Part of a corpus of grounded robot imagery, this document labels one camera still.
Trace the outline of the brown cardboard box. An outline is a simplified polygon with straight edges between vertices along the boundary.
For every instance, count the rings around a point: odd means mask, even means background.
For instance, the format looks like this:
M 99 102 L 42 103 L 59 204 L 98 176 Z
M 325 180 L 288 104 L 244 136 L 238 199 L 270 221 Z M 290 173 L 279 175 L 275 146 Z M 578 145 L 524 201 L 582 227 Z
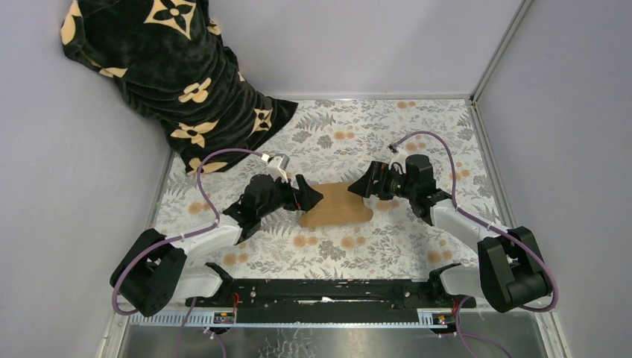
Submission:
M 373 211 L 365 205 L 363 197 L 348 190 L 351 184 L 316 184 L 314 189 L 323 195 L 323 199 L 298 218 L 299 226 L 318 228 L 369 222 L 373 218 Z

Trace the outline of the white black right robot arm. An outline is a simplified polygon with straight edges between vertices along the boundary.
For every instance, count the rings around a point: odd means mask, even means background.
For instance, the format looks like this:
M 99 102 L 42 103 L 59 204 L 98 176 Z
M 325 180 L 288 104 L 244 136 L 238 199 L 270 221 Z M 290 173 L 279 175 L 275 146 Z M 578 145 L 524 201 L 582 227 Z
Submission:
M 348 190 L 383 201 L 404 198 L 416 217 L 477 253 L 476 267 L 456 263 L 430 272 L 427 295 L 435 306 L 446 307 L 456 298 L 470 296 L 483 298 L 497 312 L 506 313 L 556 295 L 557 286 L 534 234 L 525 227 L 497 227 L 459 207 L 451 194 L 437 186 L 426 155 L 397 157 L 390 163 L 373 161 Z

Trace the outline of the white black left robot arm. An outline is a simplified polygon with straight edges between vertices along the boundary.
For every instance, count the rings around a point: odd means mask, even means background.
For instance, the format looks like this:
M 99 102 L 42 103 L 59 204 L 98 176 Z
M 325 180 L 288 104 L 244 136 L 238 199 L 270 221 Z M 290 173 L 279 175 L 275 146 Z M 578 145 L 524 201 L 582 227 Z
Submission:
M 239 199 L 215 212 L 209 224 L 168 238 L 150 228 L 143 231 L 110 277 L 111 303 L 120 315 L 140 313 L 151 317 L 172 301 L 204 297 L 211 305 L 225 305 L 231 287 L 219 270 L 192 262 L 222 248 L 248 240 L 262 219 L 276 210 L 308 212 L 323 194 L 302 175 L 288 178 L 285 154 L 259 153 L 266 172 L 253 176 Z

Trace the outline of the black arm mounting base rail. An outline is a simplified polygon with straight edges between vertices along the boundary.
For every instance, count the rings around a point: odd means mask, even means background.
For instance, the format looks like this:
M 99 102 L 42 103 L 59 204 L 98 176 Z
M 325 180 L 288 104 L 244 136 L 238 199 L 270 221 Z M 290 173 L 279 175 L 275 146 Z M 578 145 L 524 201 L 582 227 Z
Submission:
M 324 304 L 365 304 L 395 310 L 422 309 L 454 313 L 460 295 L 449 295 L 433 280 L 232 279 L 213 296 L 189 298 L 197 308 L 262 309 Z

